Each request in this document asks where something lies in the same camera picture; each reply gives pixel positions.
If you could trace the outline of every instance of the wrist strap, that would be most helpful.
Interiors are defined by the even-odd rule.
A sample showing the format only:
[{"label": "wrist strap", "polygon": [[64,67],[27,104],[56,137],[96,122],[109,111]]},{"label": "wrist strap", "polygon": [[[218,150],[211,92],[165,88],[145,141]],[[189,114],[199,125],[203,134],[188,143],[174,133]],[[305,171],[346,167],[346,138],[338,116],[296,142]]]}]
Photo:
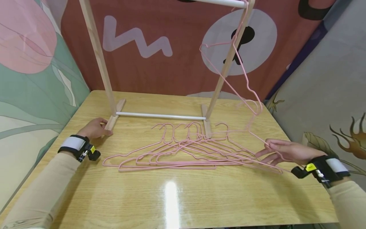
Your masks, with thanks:
[{"label": "wrist strap", "polygon": [[291,170],[297,178],[304,178],[310,173],[318,180],[330,188],[331,182],[343,180],[343,177],[350,176],[347,168],[337,159],[331,156],[320,156],[311,160],[302,170],[299,166]]},{"label": "wrist strap", "polygon": [[88,143],[89,138],[73,134],[62,143],[57,153],[61,151],[71,152],[78,160],[84,151],[84,146],[86,146]]}]

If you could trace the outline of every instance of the pink flower painting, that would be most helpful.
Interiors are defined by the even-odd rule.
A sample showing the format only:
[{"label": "pink flower painting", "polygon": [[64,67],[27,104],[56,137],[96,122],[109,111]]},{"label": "pink flower painting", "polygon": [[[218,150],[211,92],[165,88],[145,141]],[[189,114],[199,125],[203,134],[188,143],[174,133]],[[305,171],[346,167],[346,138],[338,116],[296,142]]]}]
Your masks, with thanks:
[{"label": "pink flower painting", "polygon": [[26,74],[46,69],[57,37],[51,21],[33,0],[3,0],[0,7],[0,63]]}]

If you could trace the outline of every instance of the white zigzag shape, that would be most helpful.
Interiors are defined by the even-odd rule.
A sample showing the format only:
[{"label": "white zigzag shape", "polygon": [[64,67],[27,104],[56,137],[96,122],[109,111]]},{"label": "white zigzag shape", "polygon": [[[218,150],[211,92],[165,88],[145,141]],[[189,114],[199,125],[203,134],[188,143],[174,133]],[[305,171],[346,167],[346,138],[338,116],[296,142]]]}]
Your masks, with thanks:
[{"label": "white zigzag shape", "polygon": [[111,52],[119,47],[135,41],[140,55],[143,58],[150,56],[162,50],[165,56],[172,56],[173,51],[167,37],[160,37],[149,46],[147,46],[142,31],[139,28],[130,29],[116,37],[117,20],[113,16],[105,16],[103,31],[103,48]]}]

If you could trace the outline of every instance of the white circle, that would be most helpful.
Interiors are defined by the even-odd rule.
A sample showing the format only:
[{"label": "white circle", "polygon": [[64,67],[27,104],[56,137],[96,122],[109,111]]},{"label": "white circle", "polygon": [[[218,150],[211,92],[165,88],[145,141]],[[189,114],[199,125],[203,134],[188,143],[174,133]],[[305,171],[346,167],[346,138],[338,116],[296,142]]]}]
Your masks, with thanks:
[{"label": "white circle", "polygon": [[[202,44],[208,46],[217,43],[227,43],[231,41],[232,32],[237,29],[243,10],[236,10],[227,14],[216,21],[206,32]],[[265,12],[253,9],[249,17],[248,26],[252,27],[254,38],[242,44],[239,48],[239,54],[243,61],[243,66],[247,73],[258,68],[271,54],[277,40],[277,28],[272,18]],[[224,60],[229,51],[230,44],[217,45],[210,48],[202,46],[202,52],[207,58],[221,71],[224,66]],[[215,69],[202,55],[203,62],[213,72]],[[240,65],[233,60],[229,75],[242,75],[243,70]]]}]

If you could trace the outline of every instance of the pile of hangers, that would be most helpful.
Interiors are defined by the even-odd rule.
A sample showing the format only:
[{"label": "pile of hangers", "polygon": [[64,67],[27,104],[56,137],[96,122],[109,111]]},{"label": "pile of hangers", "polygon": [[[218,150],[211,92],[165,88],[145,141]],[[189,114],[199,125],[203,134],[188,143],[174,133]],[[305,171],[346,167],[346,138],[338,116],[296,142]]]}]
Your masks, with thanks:
[{"label": "pile of hangers", "polygon": [[[260,162],[254,156],[253,152],[231,140],[228,133],[237,130],[229,130],[228,125],[225,123],[219,123],[217,125],[225,125],[227,130],[223,132],[214,132],[212,134],[225,133],[224,137],[206,138],[202,133],[202,125],[199,122],[191,122],[189,124],[181,123],[177,126],[174,126],[171,123],[159,123],[152,127],[152,129],[157,126],[161,126],[160,129],[164,128],[164,133],[160,141],[141,147],[125,155],[118,154],[107,157],[103,161],[103,166],[118,167],[118,171],[126,172],[152,169],[216,169],[217,166],[223,165],[245,165],[256,169],[282,173],[283,169]],[[172,138],[170,140],[166,140],[165,137],[167,126],[172,127]],[[175,138],[175,129],[180,126],[185,126],[184,128],[187,129],[187,137],[177,141]],[[193,137],[191,137],[192,126],[197,130],[193,133]],[[143,150],[145,150],[145,152],[142,154],[126,159],[118,165],[107,163],[107,161],[112,158],[125,158]],[[175,154],[188,154],[191,156],[191,160],[162,161],[161,159],[163,156]]]}]

